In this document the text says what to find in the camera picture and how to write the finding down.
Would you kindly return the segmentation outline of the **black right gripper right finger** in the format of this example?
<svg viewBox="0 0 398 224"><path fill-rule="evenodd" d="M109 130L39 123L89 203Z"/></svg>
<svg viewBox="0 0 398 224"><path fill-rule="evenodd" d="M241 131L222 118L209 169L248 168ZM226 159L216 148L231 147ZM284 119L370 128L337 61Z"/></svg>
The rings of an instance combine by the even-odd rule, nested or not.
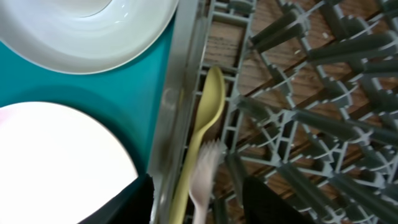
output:
<svg viewBox="0 0 398 224"><path fill-rule="evenodd" d="M314 224L253 176L243 183L243 208L247 224Z"/></svg>

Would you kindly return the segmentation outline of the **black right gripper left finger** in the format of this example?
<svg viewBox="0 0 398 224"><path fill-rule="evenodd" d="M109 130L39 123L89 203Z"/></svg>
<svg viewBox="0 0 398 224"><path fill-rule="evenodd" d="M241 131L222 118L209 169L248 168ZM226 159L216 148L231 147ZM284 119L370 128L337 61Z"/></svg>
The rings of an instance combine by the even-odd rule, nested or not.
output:
<svg viewBox="0 0 398 224"><path fill-rule="evenodd" d="M141 175L79 224L149 224L153 203L153 178Z"/></svg>

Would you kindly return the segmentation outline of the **pink round plate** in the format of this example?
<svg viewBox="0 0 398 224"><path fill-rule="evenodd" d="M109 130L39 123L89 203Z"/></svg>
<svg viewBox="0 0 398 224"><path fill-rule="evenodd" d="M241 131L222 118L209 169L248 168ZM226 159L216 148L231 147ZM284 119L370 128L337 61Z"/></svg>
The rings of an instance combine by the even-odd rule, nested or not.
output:
<svg viewBox="0 0 398 224"><path fill-rule="evenodd" d="M137 179L119 140L47 102L1 108L1 222L80 223Z"/></svg>

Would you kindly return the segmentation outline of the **white round plate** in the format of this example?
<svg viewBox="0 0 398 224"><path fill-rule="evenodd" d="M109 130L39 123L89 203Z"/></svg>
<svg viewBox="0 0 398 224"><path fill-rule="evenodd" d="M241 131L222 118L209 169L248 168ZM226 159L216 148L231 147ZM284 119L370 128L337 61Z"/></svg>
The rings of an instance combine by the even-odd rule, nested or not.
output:
<svg viewBox="0 0 398 224"><path fill-rule="evenodd" d="M107 72L150 48L178 4L178 0L2 0L1 42L24 60L54 72Z"/></svg>

